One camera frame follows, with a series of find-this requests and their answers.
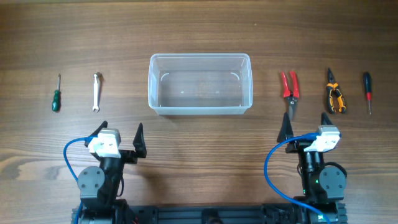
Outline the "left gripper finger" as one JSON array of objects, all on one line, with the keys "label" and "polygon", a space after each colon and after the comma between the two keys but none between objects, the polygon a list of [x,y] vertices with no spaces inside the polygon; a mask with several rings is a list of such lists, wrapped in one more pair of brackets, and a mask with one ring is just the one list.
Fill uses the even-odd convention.
[{"label": "left gripper finger", "polygon": [[97,136],[99,134],[99,132],[103,129],[103,128],[107,128],[108,127],[108,122],[107,121],[103,121],[100,126],[88,137],[85,138],[85,147],[88,147],[89,143],[91,142],[91,140]]},{"label": "left gripper finger", "polygon": [[146,144],[144,140],[144,127],[143,124],[140,123],[138,129],[136,131],[136,135],[132,142],[136,152],[146,152]]}]

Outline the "orange black long-nose pliers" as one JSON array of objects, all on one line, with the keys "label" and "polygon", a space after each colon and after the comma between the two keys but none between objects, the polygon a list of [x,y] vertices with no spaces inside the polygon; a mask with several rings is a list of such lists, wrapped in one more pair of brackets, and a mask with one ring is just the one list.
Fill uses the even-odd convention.
[{"label": "orange black long-nose pliers", "polygon": [[335,114],[337,111],[340,113],[346,113],[347,106],[345,98],[330,68],[327,70],[327,78],[326,108],[328,112],[331,114]]}]

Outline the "red handled cutting pliers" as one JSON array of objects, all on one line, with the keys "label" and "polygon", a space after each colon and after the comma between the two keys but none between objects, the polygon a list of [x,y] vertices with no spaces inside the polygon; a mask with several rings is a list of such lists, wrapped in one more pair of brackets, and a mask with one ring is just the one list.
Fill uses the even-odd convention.
[{"label": "red handled cutting pliers", "polygon": [[290,76],[293,83],[293,90],[289,88],[289,83],[285,73],[281,72],[282,83],[284,86],[283,97],[288,104],[287,112],[289,119],[293,120],[297,108],[297,102],[300,99],[300,90],[297,74],[294,71],[290,71]]}]

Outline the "black red screwdriver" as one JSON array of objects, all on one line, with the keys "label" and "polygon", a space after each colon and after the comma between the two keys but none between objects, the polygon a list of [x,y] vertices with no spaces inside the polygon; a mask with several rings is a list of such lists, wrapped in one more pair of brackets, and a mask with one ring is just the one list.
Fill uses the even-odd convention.
[{"label": "black red screwdriver", "polygon": [[369,114],[371,114],[371,100],[372,100],[372,79],[369,72],[363,73],[363,84],[366,98],[368,101]]}]

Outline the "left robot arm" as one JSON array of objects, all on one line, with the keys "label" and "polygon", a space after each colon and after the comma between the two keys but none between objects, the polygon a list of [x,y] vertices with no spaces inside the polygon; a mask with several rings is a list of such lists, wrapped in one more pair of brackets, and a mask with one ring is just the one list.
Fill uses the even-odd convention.
[{"label": "left robot arm", "polygon": [[132,145],[134,150],[119,148],[121,136],[118,129],[108,128],[103,121],[90,136],[69,142],[84,141],[90,154],[99,161],[72,176],[80,190],[80,204],[72,211],[73,224],[79,223],[139,223],[138,216],[125,199],[123,170],[126,164],[136,164],[147,155],[143,124],[139,124]]}]

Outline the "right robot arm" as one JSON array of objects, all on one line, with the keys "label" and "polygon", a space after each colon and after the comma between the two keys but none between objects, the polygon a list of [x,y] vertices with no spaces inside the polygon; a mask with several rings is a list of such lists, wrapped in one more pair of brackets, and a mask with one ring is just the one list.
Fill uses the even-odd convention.
[{"label": "right robot arm", "polygon": [[323,155],[333,150],[341,134],[332,124],[326,113],[321,115],[321,125],[315,132],[315,139],[294,140],[294,133],[288,114],[284,114],[282,126],[277,138],[281,143],[288,140],[286,153],[298,155],[298,173],[302,180],[303,196],[295,200],[318,209],[318,214],[297,204],[277,207],[279,223],[347,223],[348,216],[344,199],[347,171],[335,162],[325,162]]}]

